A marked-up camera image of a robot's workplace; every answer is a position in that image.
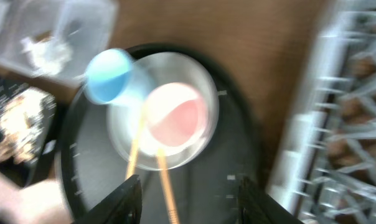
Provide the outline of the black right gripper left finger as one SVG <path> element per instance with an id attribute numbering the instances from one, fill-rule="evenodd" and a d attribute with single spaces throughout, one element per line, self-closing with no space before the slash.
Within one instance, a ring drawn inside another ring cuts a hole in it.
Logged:
<path id="1" fill-rule="evenodd" d="M 135 174 L 74 223 L 140 224 L 142 214 L 141 180 Z"/>

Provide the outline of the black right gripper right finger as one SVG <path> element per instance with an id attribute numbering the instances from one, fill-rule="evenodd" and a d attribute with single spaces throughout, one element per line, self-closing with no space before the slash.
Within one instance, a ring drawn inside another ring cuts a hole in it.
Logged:
<path id="1" fill-rule="evenodd" d="M 238 190 L 239 224 L 303 224 L 244 176 Z"/>

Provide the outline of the pink plastic cup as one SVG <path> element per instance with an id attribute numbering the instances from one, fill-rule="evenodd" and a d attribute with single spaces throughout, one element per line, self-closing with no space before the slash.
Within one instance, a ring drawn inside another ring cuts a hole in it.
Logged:
<path id="1" fill-rule="evenodd" d="M 204 134 L 208 106 L 197 89 L 168 83 L 153 90 L 145 102 L 145 120 L 151 136 L 165 147 L 187 147 Z"/>

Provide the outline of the peanut shell food scraps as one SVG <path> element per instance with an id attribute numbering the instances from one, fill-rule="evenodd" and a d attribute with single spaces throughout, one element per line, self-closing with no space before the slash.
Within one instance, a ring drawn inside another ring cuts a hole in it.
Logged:
<path id="1" fill-rule="evenodd" d="M 39 150 L 44 133 L 45 110 L 55 108 L 55 97 L 37 88 L 28 88 L 0 100 L 0 163 L 31 161 Z"/>

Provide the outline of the white tissue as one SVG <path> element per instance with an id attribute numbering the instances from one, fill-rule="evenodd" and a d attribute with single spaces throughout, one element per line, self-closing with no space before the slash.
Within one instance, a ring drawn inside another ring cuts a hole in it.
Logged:
<path id="1" fill-rule="evenodd" d="M 47 38 L 34 42 L 26 37 L 21 40 L 22 52 L 25 53 L 28 63 L 33 68 L 33 74 L 37 76 L 58 75 L 72 59 L 73 50 L 63 40 L 57 41 Z"/>

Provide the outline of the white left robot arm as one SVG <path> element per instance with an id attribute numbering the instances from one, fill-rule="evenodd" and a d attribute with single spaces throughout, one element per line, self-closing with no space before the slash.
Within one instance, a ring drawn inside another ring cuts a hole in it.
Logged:
<path id="1" fill-rule="evenodd" d="M 72 223 L 52 167 L 48 178 L 20 188 L 0 173 L 0 220 L 5 223 Z"/>

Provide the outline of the grey dishwasher rack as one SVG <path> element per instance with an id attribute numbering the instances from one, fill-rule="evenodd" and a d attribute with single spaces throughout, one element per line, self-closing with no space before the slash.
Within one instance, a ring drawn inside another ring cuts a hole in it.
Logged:
<path id="1" fill-rule="evenodd" d="M 267 191 L 303 223 L 376 223 L 376 1 L 322 14 Z"/>

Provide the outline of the left wooden chopstick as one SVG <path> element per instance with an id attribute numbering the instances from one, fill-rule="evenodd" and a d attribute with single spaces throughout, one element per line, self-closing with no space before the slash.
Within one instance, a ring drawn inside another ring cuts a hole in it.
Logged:
<path id="1" fill-rule="evenodd" d="M 134 170 L 135 170 L 136 162 L 138 158 L 138 151 L 140 147 L 141 136 L 142 136 L 142 132 L 143 132 L 144 125 L 145 125 L 146 107 L 143 106 L 140 112 L 141 113 L 139 117 L 138 129 L 131 142 L 131 149 L 130 149 L 130 154 L 129 154 L 129 161 L 128 161 L 128 166 L 126 170 L 125 180 L 128 180 L 134 174 Z"/>

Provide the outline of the wooden chopstick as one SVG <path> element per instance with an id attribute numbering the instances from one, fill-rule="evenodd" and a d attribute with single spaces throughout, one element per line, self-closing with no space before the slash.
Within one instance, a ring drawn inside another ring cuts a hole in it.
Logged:
<path id="1" fill-rule="evenodd" d="M 131 149 L 130 149 L 130 154 L 129 154 L 129 161 L 128 161 L 128 166 L 126 170 L 125 180 L 128 180 L 134 174 L 134 170 L 135 170 L 136 162 L 138 158 L 138 151 L 140 147 L 141 136 L 142 136 L 142 132 L 143 132 L 144 125 L 145 125 L 146 107 L 143 106 L 140 112 L 141 113 L 139 117 L 138 129 L 131 142 Z"/>
<path id="2" fill-rule="evenodd" d="M 167 170 L 167 161 L 164 154 L 164 150 L 159 148 L 157 150 L 157 163 L 159 166 L 159 176 L 162 184 L 162 191 L 164 193 L 164 199 L 167 207 L 167 213 L 169 222 L 171 224 L 180 224 L 176 202 L 173 194 L 172 184 Z"/>

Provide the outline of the round black serving tray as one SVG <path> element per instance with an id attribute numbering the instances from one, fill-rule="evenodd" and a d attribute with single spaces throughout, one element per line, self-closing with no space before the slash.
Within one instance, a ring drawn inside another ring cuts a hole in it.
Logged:
<path id="1" fill-rule="evenodd" d="M 171 44 L 130 47 L 136 59 L 156 53 L 188 55 L 201 63 L 222 92 L 215 136 L 198 158 L 171 170 L 177 208 L 184 223 L 236 223 L 240 180 L 258 178 L 258 126 L 232 76 L 207 55 Z M 79 91 L 57 140 L 57 178 L 74 218 L 86 214 L 122 183 L 126 163 L 105 135 L 105 107 L 91 104 Z"/>

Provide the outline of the right wooden chopstick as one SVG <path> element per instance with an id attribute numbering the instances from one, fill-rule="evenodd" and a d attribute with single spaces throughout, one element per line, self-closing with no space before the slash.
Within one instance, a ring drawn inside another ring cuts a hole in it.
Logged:
<path id="1" fill-rule="evenodd" d="M 164 150 L 159 148 L 157 150 L 157 163 L 159 166 L 159 176 L 162 184 L 162 191 L 164 193 L 164 199 L 167 207 L 167 213 L 169 222 L 171 224 L 180 224 L 176 202 L 173 194 L 172 184 L 167 170 L 167 161 L 164 154 Z"/>

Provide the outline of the light grey plate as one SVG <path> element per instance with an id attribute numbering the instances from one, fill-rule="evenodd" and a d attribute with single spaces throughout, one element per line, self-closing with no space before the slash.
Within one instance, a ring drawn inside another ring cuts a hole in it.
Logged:
<path id="1" fill-rule="evenodd" d="M 155 132 L 144 128 L 136 165 L 144 170 L 158 170 L 156 162 L 157 149 L 164 149 L 167 167 L 174 169 L 183 166 L 197 157 L 208 145 L 219 119 L 219 98 L 213 78 L 209 69 L 198 60 L 176 52 L 161 52 L 145 56 L 134 63 L 139 70 L 148 74 L 157 88 L 163 89 L 172 83 L 179 83 L 177 90 L 188 86 L 193 91 L 192 98 L 206 106 L 205 113 L 201 113 L 199 119 L 203 119 L 196 132 L 189 139 L 177 145 L 167 145 L 158 141 Z M 131 142 L 139 128 L 139 107 L 137 106 L 111 105 L 107 109 L 107 126 L 115 150 L 126 161 L 129 160 Z"/>

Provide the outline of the blue plastic cup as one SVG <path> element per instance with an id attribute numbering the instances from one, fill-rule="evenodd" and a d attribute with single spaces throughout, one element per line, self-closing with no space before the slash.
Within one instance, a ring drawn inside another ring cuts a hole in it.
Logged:
<path id="1" fill-rule="evenodd" d="M 85 93 L 94 104 L 118 100 L 133 76 L 133 58 L 123 49 L 108 49 L 96 55 L 85 70 Z"/>

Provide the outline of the black rectangular tray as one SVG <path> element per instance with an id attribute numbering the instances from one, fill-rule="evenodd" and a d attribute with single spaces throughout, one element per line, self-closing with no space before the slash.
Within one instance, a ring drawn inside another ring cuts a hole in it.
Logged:
<path id="1" fill-rule="evenodd" d="M 0 173 L 20 187 L 46 179 L 66 112 L 50 93 L 0 77 Z"/>

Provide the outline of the clear plastic bin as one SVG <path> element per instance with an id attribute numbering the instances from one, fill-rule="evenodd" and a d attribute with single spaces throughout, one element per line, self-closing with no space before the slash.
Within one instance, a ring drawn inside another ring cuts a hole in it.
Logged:
<path id="1" fill-rule="evenodd" d="M 76 87 L 105 50 L 118 2 L 0 0 L 0 67 Z"/>

